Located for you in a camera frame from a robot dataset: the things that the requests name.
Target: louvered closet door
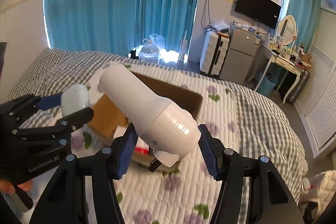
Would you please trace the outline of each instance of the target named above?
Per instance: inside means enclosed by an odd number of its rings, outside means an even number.
[[[321,9],[311,49],[310,79],[297,102],[317,145],[322,148],[336,132],[336,15]]]

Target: plastic bag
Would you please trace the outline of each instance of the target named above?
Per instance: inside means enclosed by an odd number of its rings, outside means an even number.
[[[212,26],[220,32],[221,30],[230,29],[230,26],[226,23],[225,19],[222,20],[214,20]]]
[[[249,30],[249,28],[250,28],[250,26],[249,26],[249,25],[247,25],[247,24],[243,24],[241,27],[242,27],[242,28],[243,28],[243,30],[245,30],[245,31],[248,31],[248,30]]]
[[[159,48],[159,50],[163,50],[166,46],[165,38],[158,34],[151,34],[149,39],[153,41],[153,44]]]

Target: dark suitcase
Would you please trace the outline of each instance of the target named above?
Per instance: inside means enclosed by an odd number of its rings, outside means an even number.
[[[294,104],[296,99],[299,97],[301,91],[303,90],[303,88],[307,84],[309,78],[310,78],[309,71],[304,70],[300,75],[299,82],[297,83],[295,88],[293,88],[293,90],[290,92],[290,94],[287,96],[287,98],[286,98],[287,103],[290,103],[291,105]],[[281,87],[279,88],[279,92],[280,92],[280,95],[281,95],[281,100],[284,99],[287,91],[290,89],[290,87],[295,82],[295,79],[296,79],[296,75],[294,73],[291,73],[291,72],[288,73],[286,79],[284,80]]]

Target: metal screw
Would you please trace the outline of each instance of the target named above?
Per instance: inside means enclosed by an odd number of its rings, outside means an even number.
[[[260,157],[260,160],[261,160],[262,162],[269,162],[269,158],[268,158],[267,156],[261,156],[261,157]]]
[[[67,145],[67,140],[66,139],[60,139],[59,144],[60,145]]]
[[[224,150],[224,153],[225,153],[226,155],[233,155],[234,151],[233,151],[231,148],[226,148],[226,149]]]
[[[70,155],[68,155],[67,157],[66,157],[66,160],[67,161],[72,161],[72,160],[74,160],[75,159],[75,155],[74,154],[70,154]]]
[[[105,148],[103,148],[102,150],[101,150],[101,152],[103,153],[103,154],[110,154],[111,153],[111,148],[109,148],[109,147],[105,147]]]

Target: bed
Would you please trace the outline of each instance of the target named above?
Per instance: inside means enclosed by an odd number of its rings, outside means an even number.
[[[258,158],[268,155],[298,202],[301,163],[305,157],[302,144],[282,110],[268,98],[246,87],[172,67],[140,64],[137,60],[104,52],[67,52],[50,48],[28,68],[8,99],[27,93],[48,96],[81,83],[90,86],[90,99],[92,95],[96,101],[99,98],[95,90],[99,88],[96,85],[98,71],[106,69],[111,62],[122,63],[134,72],[200,93],[203,102],[197,122],[206,123],[213,136],[242,156]],[[223,116],[225,108],[233,113],[232,121],[226,114]],[[22,126],[52,125],[59,117],[60,107],[56,107],[36,113]],[[94,154],[106,146],[92,135],[90,147],[84,149],[81,142],[76,143],[82,134],[78,130],[72,136],[72,149],[77,156]],[[54,171],[34,179],[32,195],[35,203]],[[86,183],[87,189],[90,188],[90,178],[86,179]],[[207,174],[197,148],[182,160],[176,172],[151,174],[131,163],[127,174],[114,184],[125,222],[135,224],[208,223],[221,185]],[[246,221],[248,193],[248,179],[245,179],[239,223]],[[89,220],[95,223],[91,194],[88,191]],[[23,223],[29,222],[31,213],[32,210],[21,215]]]

